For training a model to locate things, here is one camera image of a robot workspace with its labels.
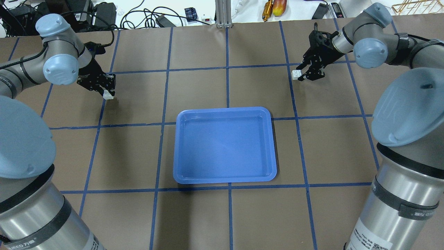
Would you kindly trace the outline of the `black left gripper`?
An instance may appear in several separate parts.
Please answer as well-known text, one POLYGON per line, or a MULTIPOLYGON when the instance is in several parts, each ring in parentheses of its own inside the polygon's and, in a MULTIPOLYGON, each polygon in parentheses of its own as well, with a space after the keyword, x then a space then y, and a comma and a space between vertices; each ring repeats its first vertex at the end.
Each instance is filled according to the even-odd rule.
POLYGON ((86 90, 98 92, 101 96, 103 96, 104 90, 115 93, 115 75, 106 74, 95 60, 97 53, 101 55, 106 52, 105 48, 102 44, 94 42, 87 42, 84 45, 86 49, 85 52, 89 52, 92 58, 85 67, 79 69, 77 84, 84 87, 86 90))

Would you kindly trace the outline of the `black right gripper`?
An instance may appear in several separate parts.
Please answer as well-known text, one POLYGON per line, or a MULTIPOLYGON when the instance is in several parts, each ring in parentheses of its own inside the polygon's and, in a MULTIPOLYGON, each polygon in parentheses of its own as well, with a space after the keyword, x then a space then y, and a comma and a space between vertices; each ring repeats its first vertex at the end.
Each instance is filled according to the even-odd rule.
POLYGON ((315 81, 324 78, 324 67, 343 57, 344 54, 333 45, 333 38, 338 35, 338 31, 327 33, 312 30, 309 34, 310 47, 303 55, 303 61, 296 67, 296 70, 303 70, 308 65, 310 67, 298 77, 298 81, 315 81))

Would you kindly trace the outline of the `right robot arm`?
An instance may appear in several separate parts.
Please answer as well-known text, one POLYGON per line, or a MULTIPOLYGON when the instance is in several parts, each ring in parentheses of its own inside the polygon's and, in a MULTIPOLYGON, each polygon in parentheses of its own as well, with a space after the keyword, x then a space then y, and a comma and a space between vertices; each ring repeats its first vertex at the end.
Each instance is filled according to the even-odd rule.
POLYGON ((390 12, 373 3, 340 31, 318 30, 296 67, 299 81, 352 52, 366 69, 383 63, 409 67, 384 91, 373 112, 372 135, 382 164, 345 250, 409 250, 443 194, 443 41, 385 34, 390 12))

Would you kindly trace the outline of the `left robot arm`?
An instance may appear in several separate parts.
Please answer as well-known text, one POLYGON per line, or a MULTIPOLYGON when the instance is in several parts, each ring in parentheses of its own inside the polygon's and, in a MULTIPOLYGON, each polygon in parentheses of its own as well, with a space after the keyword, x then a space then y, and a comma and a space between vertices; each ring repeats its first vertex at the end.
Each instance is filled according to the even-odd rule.
POLYGON ((98 44, 84 44, 57 13, 35 28, 43 49, 1 65, 1 242, 8 250, 103 250, 104 245, 52 182, 57 148, 49 127, 17 100, 49 82, 77 82, 105 100, 115 96, 115 75, 95 60, 98 44))

